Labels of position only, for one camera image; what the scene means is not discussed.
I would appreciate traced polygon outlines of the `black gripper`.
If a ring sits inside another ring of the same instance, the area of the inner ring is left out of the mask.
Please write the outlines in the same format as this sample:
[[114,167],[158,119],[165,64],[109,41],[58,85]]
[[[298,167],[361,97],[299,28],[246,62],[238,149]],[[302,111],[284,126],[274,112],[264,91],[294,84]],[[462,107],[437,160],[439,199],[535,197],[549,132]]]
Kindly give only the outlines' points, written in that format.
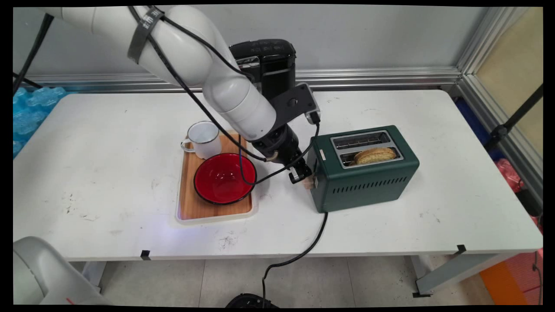
[[272,157],[275,151],[278,152],[277,157],[272,160],[274,163],[287,166],[296,160],[289,172],[292,184],[301,182],[313,173],[306,160],[309,151],[300,150],[299,138],[287,124],[267,133],[259,140],[251,141],[251,144],[266,158]]

